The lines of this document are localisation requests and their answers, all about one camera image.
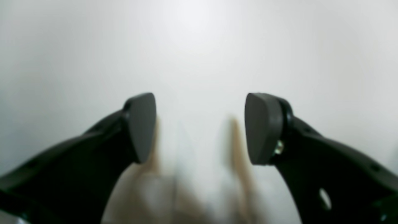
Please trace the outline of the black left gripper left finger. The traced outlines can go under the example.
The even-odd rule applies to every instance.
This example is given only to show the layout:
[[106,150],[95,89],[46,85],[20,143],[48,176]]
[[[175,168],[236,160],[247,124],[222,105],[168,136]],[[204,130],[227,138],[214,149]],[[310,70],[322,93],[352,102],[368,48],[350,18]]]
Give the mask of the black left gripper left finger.
[[61,142],[1,177],[1,210],[31,224],[99,224],[124,170],[148,160],[156,124],[153,93],[82,135]]

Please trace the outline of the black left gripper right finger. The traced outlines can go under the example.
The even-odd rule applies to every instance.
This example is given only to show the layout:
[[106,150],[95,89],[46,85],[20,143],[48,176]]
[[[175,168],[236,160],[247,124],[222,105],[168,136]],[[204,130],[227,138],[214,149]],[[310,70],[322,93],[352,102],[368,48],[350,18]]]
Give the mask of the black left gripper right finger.
[[250,162],[274,166],[303,224],[396,224],[397,175],[369,156],[318,133],[288,101],[248,93]]

